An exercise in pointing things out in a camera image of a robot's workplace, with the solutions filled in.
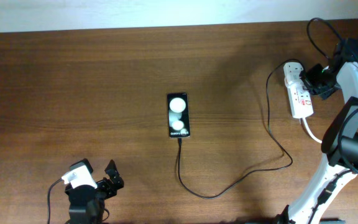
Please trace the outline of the black smartphone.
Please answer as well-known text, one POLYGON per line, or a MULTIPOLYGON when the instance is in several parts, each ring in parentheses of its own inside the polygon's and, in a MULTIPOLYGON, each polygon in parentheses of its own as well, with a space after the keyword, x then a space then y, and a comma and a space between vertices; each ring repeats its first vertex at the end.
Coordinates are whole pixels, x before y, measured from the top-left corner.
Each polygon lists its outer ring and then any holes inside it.
POLYGON ((187 93, 169 93, 167 95, 167 114, 169 137, 190 137, 190 115, 187 93))

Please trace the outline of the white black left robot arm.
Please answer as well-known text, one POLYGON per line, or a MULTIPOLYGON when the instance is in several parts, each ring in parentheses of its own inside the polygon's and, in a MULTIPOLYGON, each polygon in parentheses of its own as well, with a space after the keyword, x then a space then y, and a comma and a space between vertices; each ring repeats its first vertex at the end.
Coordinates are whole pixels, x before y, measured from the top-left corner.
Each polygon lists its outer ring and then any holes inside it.
POLYGON ((82 159, 72 164, 62 176, 70 202, 68 223, 97 224, 104 221, 103 214, 107 212, 105 201, 116 196, 117 191, 124 187, 113 160, 109 161, 104 171, 108 177, 95 181, 89 160, 82 159))

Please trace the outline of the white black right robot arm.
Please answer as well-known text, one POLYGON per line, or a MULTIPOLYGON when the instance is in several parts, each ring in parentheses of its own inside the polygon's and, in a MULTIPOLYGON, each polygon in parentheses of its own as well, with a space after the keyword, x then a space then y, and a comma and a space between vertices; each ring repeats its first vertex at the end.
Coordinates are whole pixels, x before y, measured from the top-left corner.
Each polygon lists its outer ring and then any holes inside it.
POLYGON ((335 197, 358 176, 358 40, 340 41, 329 65, 304 71, 299 63, 284 66, 294 118, 312 115, 311 96, 327 99, 341 90, 344 106, 321 141, 323 156, 306 189, 277 215, 275 223, 321 223, 335 197))

